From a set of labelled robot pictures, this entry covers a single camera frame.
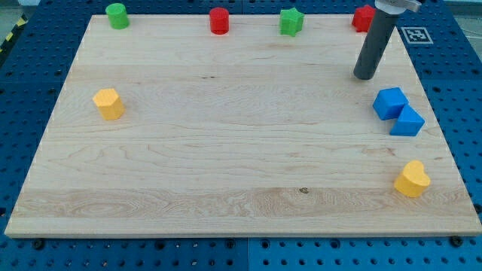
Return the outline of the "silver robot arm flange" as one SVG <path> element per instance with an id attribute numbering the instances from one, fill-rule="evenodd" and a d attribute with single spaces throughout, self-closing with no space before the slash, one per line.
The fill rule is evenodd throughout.
<path id="1" fill-rule="evenodd" d="M 377 9 L 391 15 L 399 15 L 406 10 L 416 13 L 422 6 L 417 0 L 375 0 L 374 4 Z"/>

